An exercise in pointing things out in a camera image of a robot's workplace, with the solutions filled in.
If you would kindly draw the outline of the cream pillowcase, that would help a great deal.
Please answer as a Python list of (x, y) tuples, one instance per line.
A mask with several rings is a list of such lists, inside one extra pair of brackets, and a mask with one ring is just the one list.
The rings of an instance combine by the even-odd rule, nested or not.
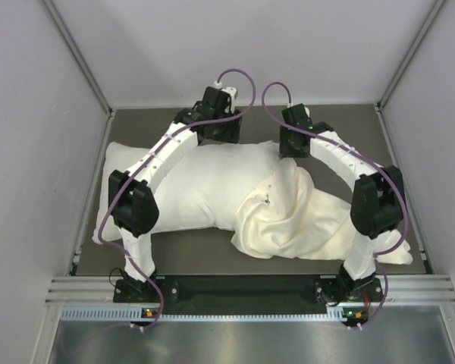
[(232, 244), (257, 259), (345, 260), (356, 238), (350, 204), (315, 188), (291, 158), (245, 198), (233, 229)]

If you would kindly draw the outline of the white pillow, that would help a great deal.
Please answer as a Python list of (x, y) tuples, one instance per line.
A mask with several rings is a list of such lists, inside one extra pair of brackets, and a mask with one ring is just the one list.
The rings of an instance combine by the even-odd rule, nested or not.
[(159, 184), (152, 232), (233, 230), (237, 210), (279, 161), (278, 144), (271, 140), (197, 146)]

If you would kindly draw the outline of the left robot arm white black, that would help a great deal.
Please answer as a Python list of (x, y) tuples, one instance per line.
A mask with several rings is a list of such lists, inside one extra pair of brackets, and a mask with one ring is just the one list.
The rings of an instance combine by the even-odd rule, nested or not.
[(108, 210), (118, 228), (126, 260), (117, 288), (139, 300), (152, 299), (157, 283), (151, 255), (151, 231), (159, 219), (155, 191), (173, 167), (203, 140), (236, 143), (242, 112), (236, 108), (237, 88), (215, 82), (192, 108), (177, 113), (159, 141), (126, 171), (108, 178)]

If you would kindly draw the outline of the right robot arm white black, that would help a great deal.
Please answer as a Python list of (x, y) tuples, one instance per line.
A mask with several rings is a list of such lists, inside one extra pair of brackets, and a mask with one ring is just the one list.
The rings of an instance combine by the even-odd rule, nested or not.
[(309, 109), (290, 105), (282, 112), (280, 154), (312, 156), (327, 165), (352, 192), (350, 220), (356, 229), (353, 245), (336, 276), (336, 290), (320, 297), (336, 306), (369, 291), (375, 279), (376, 256), (384, 240), (407, 220), (403, 176), (395, 166), (383, 168), (346, 144), (325, 122), (312, 122)]

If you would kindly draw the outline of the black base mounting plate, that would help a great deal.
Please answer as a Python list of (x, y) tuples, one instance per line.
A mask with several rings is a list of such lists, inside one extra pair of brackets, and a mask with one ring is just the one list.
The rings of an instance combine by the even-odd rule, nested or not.
[(325, 305), (377, 303), (383, 297), (375, 278), (349, 292), (335, 275), (157, 275), (153, 282), (170, 314), (322, 313)]

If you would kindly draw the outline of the left aluminium corner post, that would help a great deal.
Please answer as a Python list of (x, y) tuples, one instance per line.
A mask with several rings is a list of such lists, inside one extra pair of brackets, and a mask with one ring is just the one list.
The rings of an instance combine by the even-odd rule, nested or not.
[(99, 86), (98, 81), (96, 80), (89, 65), (87, 64), (83, 53), (81, 52), (77, 42), (73, 37), (73, 34), (69, 30), (55, 2), (51, 0), (40, 0), (39, 3), (41, 6), (43, 6), (45, 12), (50, 17), (60, 37), (64, 41), (67, 50), (71, 54), (71, 57), (73, 58), (75, 64), (78, 66), (80, 73), (93, 92), (93, 95), (95, 96), (97, 102), (101, 105), (102, 109), (106, 113), (111, 114), (113, 112), (113, 108), (107, 101), (103, 91)]

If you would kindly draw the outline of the aluminium corner post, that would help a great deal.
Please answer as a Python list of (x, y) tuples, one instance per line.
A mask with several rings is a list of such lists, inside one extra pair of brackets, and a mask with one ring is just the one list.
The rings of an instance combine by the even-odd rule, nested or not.
[(67, 50), (71, 54), (71, 57), (73, 58), (75, 64), (78, 66), (80, 73), (93, 92), (93, 95), (95, 96), (97, 102), (101, 105), (102, 109), (106, 113), (111, 114), (113, 112), (113, 108), (107, 101), (103, 91), (99, 86), (98, 81), (96, 80), (89, 65), (87, 64), (83, 53), (81, 52), (77, 42), (73, 37), (73, 34), (69, 30), (55, 2), (51, 0), (40, 0), (39, 3), (41, 6), (43, 6), (45, 12), (50, 17), (60, 37), (64, 41)]
[(412, 38), (408, 49), (405, 51), (395, 72), (390, 78), (389, 83), (385, 87), (381, 98), (375, 103), (375, 110), (378, 113), (382, 113), (384, 111), (384, 107), (391, 100), (396, 88), (404, 78), (407, 70), (413, 63), (413, 60), (416, 58), (420, 48), (424, 44), (434, 25), (437, 23), (438, 18), (441, 16), (447, 4), (448, 0), (436, 0), (432, 2), (428, 13), (424, 16), (422, 23), (419, 25), (415, 36)]

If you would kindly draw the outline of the right aluminium corner post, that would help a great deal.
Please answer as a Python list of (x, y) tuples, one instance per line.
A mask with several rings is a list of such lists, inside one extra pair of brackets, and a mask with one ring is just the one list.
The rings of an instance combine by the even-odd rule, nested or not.
[(424, 44), (434, 25), (437, 23), (438, 18), (441, 16), (447, 4), (448, 0), (436, 0), (432, 2), (428, 13), (424, 16), (422, 23), (419, 25), (415, 36), (412, 38), (408, 49), (405, 51), (395, 72), (390, 78), (389, 83), (385, 87), (381, 98), (375, 103), (375, 110), (378, 113), (382, 113), (384, 111), (384, 107), (391, 100), (396, 88), (404, 78), (407, 70), (413, 63), (413, 60), (416, 58), (420, 48)]

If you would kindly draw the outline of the aluminium frame rail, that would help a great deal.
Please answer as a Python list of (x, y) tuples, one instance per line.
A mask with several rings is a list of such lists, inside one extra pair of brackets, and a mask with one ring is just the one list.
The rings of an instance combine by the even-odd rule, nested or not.
[[(378, 276), (389, 306), (455, 306), (455, 289), (447, 275)], [(45, 296), (47, 306), (105, 306), (113, 303), (115, 278), (56, 277)]]

